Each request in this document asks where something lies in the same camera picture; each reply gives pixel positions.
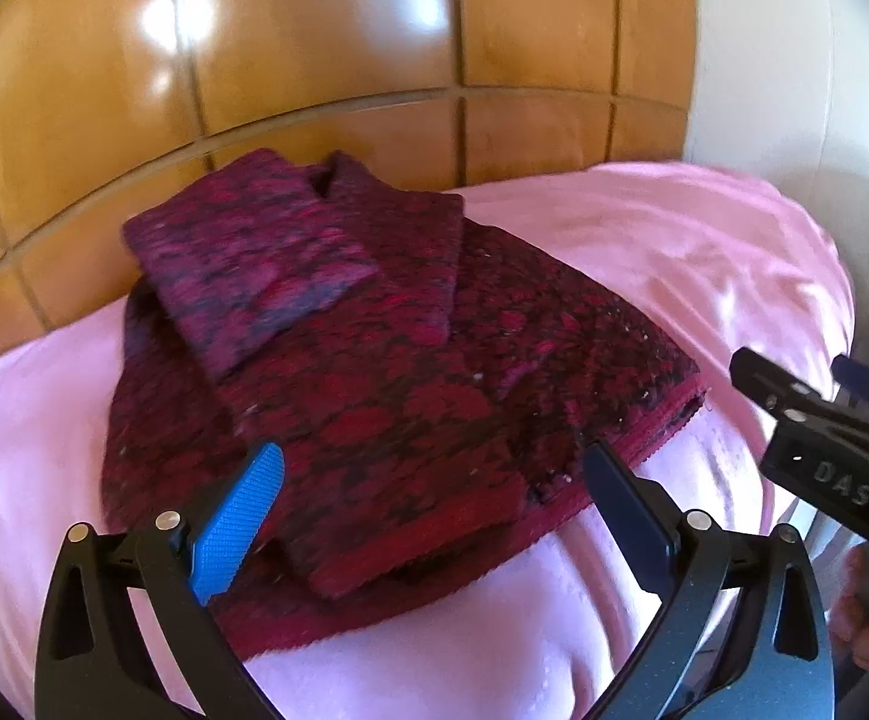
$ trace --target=folded knitted scarf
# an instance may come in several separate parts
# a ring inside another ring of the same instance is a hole
[[[212,609],[243,656],[416,608],[590,500],[698,408],[696,365],[584,274],[335,154],[256,151],[130,220],[102,503],[150,522],[274,440],[287,483]]]

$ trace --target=pink satin bedsheet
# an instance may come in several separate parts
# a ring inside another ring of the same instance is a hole
[[[791,497],[757,474],[770,419],[733,391],[727,365],[746,344],[831,392],[829,363],[848,348],[853,301],[826,233],[768,184],[680,164],[601,166],[463,194],[471,218],[620,293],[695,357],[711,382],[708,405],[639,473],[682,508],[769,530]],[[101,524],[123,313],[119,301],[0,358],[0,688],[26,717],[58,546],[71,523]],[[191,704],[150,608],[137,607],[169,691]],[[248,666],[289,719],[567,720],[608,685],[656,608],[586,509],[436,604]]]

